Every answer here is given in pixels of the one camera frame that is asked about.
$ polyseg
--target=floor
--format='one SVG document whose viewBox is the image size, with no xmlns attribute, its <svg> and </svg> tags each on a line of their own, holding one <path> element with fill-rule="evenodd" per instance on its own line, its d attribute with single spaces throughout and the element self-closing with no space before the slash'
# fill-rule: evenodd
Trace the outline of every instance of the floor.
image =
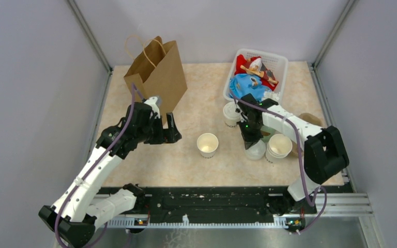
<svg viewBox="0 0 397 248">
<path fill-rule="evenodd" d="M 125 115 L 131 95 L 123 76 L 128 66 L 116 66 L 101 119 L 100 131 L 115 125 Z M 184 64 L 188 90 L 174 109 L 177 127 L 183 138 L 176 144 L 144 145 L 129 153 L 110 174 L 104 186 L 121 187 L 139 183 L 149 187 L 217 187 L 289 185 L 296 180 L 299 164 L 289 156 L 270 164 L 265 158 L 251 161 L 244 154 L 238 128 L 224 124 L 222 96 L 231 63 Z M 282 106 L 295 115 L 311 113 L 325 123 L 316 90 L 306 62 L 290 62 Z M 196 139 L 202 133 L 219 139 L 216 155 L 200 156 Z M 343 185 L 341 175 L 325 185 Z"/>
</svg>

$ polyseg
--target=metal frame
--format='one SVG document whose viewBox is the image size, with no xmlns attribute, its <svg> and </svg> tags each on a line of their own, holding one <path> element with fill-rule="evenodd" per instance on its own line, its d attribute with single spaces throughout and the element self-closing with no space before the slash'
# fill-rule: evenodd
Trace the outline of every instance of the metal frame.
<svg viewBox="0 0 397 248">
<path fill-rule="evenodd" d="M 86 20 L 84 19 L 83 14 L 81 13 L 78 5 L 74 0 L 65 0 L 68 4 L 69 8 L 71 9 L 72 13 L 75 16 L 76 21 L 80 25 L 83 33 L 85 34 L 89 44 L 93 48 L 95 54 L 97 55 L 98 59 L 101 61 L 103 66 L 105 67 L 106 71 L 109 72 L 109 78 L 106 83 L 106 87 L 104 90 L 104 96 L 102 102 L 100 103 L 99 113 L 97 123 L 95 124 L 94 134 L 92 136 L 91 143 L 96 138 L 99 122 L 101 120 L 102 110 L 104 107 L 105 99 L 107 96 L 108 88 L 110 85 L 111 75 L 113 73 L 113 69 L 110 66 L 106 56 L 104 55 L 100 45 L 98 44 L 95 36 L 90 30 L 89 25 L 87 24 Z M 329 48 L 335 41 L 338 33 L 340 32 L 344 22 L 349 16 L 349 13 L 353 10 L 355 5 L 358 3 L 358 0 L 349 0 L 341 13 L 339 19 L 337 20 L 333 30 L 331 31 L 330 35 L 328 36 L 327 40 L 325 41 L 321 51 L 319 52 L 318 56 L 314 63 L 309 64 L 310 72 L 313 78 L 313 82 L 320 100 L 320 104 L 322 106 L 326 122 L 329 125 L 335 124 L 335 120 L 333 118 L 328 98 L 325 95 L 325 91 L 322 86 L 322 82 L 318 76 L 317 68 L 323 61 L 323 58 L 327 54 Z M 344 177 L 345 182 L 348 182 L 352 186 L 352 175 L 348 169 L 342 171 L 342 176 Z M 98 198 L 106 197 L 106 195 L 98 195 Z M 358 216 L 360 219 L 362 231 L 364 233 L 364 237 L 366 239 L 367 245 L 369 248 L 373 247 L 385 247 L 383 239 L 381 238 L 380 231 L 374 219 L 374 214 L 369 202 L 369 198 L 365 193 L 330 193 L 328 194 L 328 205 L 326 208 L 325 213 L 322 217 L 347 217 L 347 216 Z M 321 207 L 323 204 L 324 197 L 318 196 L 316 200 L 317 207 Z M 275 217 L 274 223 L 244 223 L 244 224 L 191 224 L 189 223 L 188 219 L 184 219 L 182 223 L 170 223 L 170 224 L 149 224 L 147 228 L 283 228 L 285 227 L 285 223 L 283 218 L 292 218 L 296 215 L 286 214 L 281 217 Z M 109 228 L 143 228 L 142 226 L 136 226 L 132 223 L 136 217 L 144 218 L 145 215 L 140 216 L 127 216 L 127 215 L 120 215 L 111 221 L 109 221 Z"/>
</svg>

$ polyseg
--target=brown object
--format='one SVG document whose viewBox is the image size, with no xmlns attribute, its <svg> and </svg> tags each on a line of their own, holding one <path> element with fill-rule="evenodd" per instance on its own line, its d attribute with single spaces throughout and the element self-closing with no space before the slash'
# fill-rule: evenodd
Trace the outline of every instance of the brown object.
<svg viewBox="0 0 397 248">
<path fill-rule="evenodd" d="M 301 118 L 302 120 L 304 120 L 308 123 L 311 123 L 313 125 L 320 126 L 320 127 L 322 126 L 322 121 L 310 113 L 302 113 L 299 115 L 299 118 Z M 292 148 L 292 151 L 290 152 L 290 154 L 293 156 L 296 156 L 296 157 L 298 156 L 297 144 L 295 142 L 293 142 L 293 148 Z"/>
<path fill-rule="evenodd" d="M 163 123 L 166 122 L 166 113 L 172 112 L 180 101 L 185 91 L 186 79 L 182 62 L 180 60 L 179 49 L 175 40 L 162 43 L 159 36 L 150 39 L 150 44 L 136 58 L 134 58 L 127 49 L 126 52 L 134 60 L 124 76 L 124 81 L 131 92 L 132 83 L 141 92 L 144 98 L 148 99 L 152 96 L 159 96 L 162 99 L 160 112 Z M 138 93 L 135 94 L 136 99 L 140 99 Z"/>
<path fill-rule="evenodd" d="M 261 134 L 262 134 L 264 137 L 270 135 L 270 133 L 267 133 L 267 132 L 265 132 L 265 131 L 263 131 L 263 130 L 261 130 Z"/>
</svg>

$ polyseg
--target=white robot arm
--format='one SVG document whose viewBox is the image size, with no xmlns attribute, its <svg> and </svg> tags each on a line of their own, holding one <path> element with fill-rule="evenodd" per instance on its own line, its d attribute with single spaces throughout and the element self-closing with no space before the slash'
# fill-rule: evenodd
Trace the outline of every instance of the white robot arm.
<svg viewBox="0 0 397 248">
<path fill-rule="evenodd" d="M 349 165 L 342 137 L 336 127 L 322 128 L 310 124 L 289 113 L 271 99 L 257 102 L 249 94 L 241 100 L 247 103 L 238 102 L 242 111 L 242 121 L 248 123 L 248 125 L 239 125 L 246 150 L 260 141 L 262 126 L 273 128 L 294 142 L 297 142 L 295 128 L 297 129 L 300 148 L 304 150 L 304 173 L 287 188 L 293 204 L 306 197 L 302 177 L 305 179 L 308 194 L 311 194 L 322 183 Z"/>
<path fill-rule="evenodd" d="M 101 225 L 118 214 L 133 209 L 136 201 L 144 197 L 142 189 L 127 184 L 109 198 L 90 205 L 107 176 L 125 159 L 127 154 L 141 142 L 154 145 L 175 143 L 181 139 L 172 113 L 167 113 L 168 128 L 163 129 L 159 104 L 158 97 L 151 97 L 144 103 L 134 103 L 126 130 L 109 153 L 101 158 L 125 126 L 131 113 L 131 107 L 129 107 L 126 117 L 123 117 L 116 126 L 103 130 L 89 160 L 68 190 L 53 205 L 43 206 L 40 209 L 40 218 L 52 231 L 55 230 L 55 221 L 59 215 L 58 232 L 74 247 L 84 246 Z M 93 171 L 84 177 L 99 158 L 101 160 Z"/>
</svg>

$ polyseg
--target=metal track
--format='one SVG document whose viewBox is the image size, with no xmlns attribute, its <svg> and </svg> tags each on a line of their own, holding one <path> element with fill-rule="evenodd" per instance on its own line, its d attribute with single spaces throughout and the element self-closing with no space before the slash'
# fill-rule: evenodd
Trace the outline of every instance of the metal track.
<svg viewBox="0 0 397 248">
<path fill-rule="evenodd" d="M 97 195 L 92 204 L 103 200 L 108 195 Z M 316 207 L 321 209 L 324 204 L 324 196 L 318 195 L 316 198 Z M 306 214 L 306 217 L 315 217 L 317 214 Z M 340 193 L 328 194 L 327 206 L 324 217 L 364 217 L 372 218 L 374 216 L 367 194 L 365 193 Z M 183 217 L 182 223 L 150 223 L 148 225 L 139 225 L 137 220 L 147 221 L 147 215 L 119 215 L 108 222 L 108 228 L 200 228 L 200 229 L 218 229 L 218 228 L 288 228 L 286 225 L 287 218 L 298 218 L 299 214 L 284 214 L 283 216 L 274 216 L 273 223 L 190 223 L 187 216 Z"/>
<path fill-rule="evenodd" d="M 139 217 L 117 216 L 108 222 L 107 228 L 126 228 L 126 229 L 245 229 L 245 228 L 288 228 L 286 217 L 276 217 L 273 223 L 189 223 L 188 217 L 183 217 L 182 223 L 149 223 L 148 225 L 135 224 Z"/>
</svg>

